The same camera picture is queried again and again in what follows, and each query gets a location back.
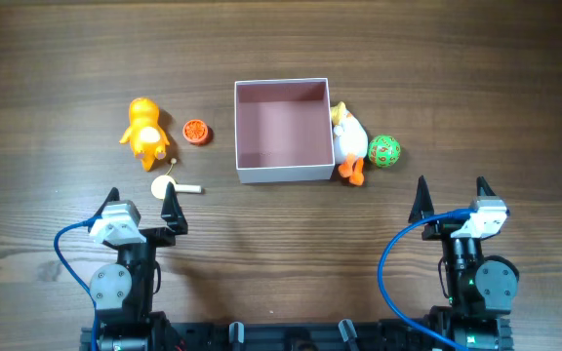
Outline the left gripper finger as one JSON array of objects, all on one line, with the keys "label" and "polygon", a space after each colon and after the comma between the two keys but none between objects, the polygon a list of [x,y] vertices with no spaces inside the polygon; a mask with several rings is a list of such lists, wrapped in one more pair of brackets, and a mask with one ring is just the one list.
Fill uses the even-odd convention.
[{"label": "left gripper finger", "polygon": [[161,218],[166,222],[168,228],[172,232],[188,232],[188,223],[179,204],[175,186],[171,182],[168,182],[166,187]]},{"label": "left gripper finger", "polygon": [[116,187],[112,187],[110,189],[109,193],[107,194],[106,198],[104,199],[104,201],[100,205],[100,207],[93,214],[93,218],[99,217],[102,214],[104,208],[107,206],[108,203],[119,201],[119,200],[120,200],[119,190]]}]

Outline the orange dinosaur figure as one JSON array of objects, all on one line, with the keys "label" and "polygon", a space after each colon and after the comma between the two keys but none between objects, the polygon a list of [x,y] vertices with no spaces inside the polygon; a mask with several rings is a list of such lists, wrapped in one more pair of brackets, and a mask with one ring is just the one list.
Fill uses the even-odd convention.
[{"label": "orange dinosaur figure", "polygon": [[119,143],[129,143],[134,157],[149,172],[156,160],[167,155],[169,139],[159,125],[160,108],[147,97],[135,98],[129,106],[129,127]]}]

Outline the green patterned ball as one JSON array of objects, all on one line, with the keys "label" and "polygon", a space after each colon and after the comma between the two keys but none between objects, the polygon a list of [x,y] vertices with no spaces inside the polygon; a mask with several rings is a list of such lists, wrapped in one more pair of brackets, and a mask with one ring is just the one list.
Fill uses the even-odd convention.
[{"label": "green patterned ball", "polygon": [[368,158],[378,168],[393,166],[400,159],[401,152],[399,141],[389,135],[375,136],[368,144]]}]

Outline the orange round wheel toy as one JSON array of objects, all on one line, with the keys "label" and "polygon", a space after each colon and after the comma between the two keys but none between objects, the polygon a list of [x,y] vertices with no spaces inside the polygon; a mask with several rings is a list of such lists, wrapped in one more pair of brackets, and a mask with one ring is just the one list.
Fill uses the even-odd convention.
[{"label": "orange round wheel toy", "polygon": [[211,139],[209,126],[199,119],[187,121],[182,128],[183,137],[191,144],[204,145]]}]

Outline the white plush duck yellow hat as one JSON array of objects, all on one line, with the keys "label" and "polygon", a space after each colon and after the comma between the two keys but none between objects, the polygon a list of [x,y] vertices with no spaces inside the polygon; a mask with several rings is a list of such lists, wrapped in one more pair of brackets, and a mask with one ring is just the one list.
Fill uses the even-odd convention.
[{"label": "white plush duck yellow hat", "polygon": [[330,115],[338,172],[350,184],[362,186],[365,181],[363,167],[368,152],[367,133],[343,101],[330,109]]}]

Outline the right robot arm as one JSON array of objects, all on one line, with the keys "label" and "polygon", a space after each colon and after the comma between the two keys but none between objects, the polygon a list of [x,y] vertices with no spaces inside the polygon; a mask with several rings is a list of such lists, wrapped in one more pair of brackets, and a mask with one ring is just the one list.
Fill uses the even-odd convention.
[{"label": "right robot arm", "polygon": [[483,255],[481,248],[484,240],[501,232],[509,209],[484,177],[476,179],[476,186],[468,217],[434,219],[428,185],[419,178],[409,222],[427,219],[421,237],[441,243],[438,271],[449,300],[447,307],[432,307],[425,321],[434,332],[469,350],[512,350],[507,316],[518,293],[519,271],[504,257]]}]

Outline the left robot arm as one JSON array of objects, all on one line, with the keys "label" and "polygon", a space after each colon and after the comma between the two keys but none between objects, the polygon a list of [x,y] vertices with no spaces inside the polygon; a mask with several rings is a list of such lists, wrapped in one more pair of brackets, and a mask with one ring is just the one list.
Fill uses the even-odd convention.
[{"label": "left robot arm", "polygon": [[184,339],[166,314],[152,310],[161,287],[159,248],[172,247],[188,224],[168,183],[163,197],[161,227],[140,229],[135,204],[121,200],[112,188],[96,212],[89,234],[99,244],[117,251],[114,263],[100,267],[90,282],[94,303],[93,326],[80,337],[82,350],[184,350]]}]

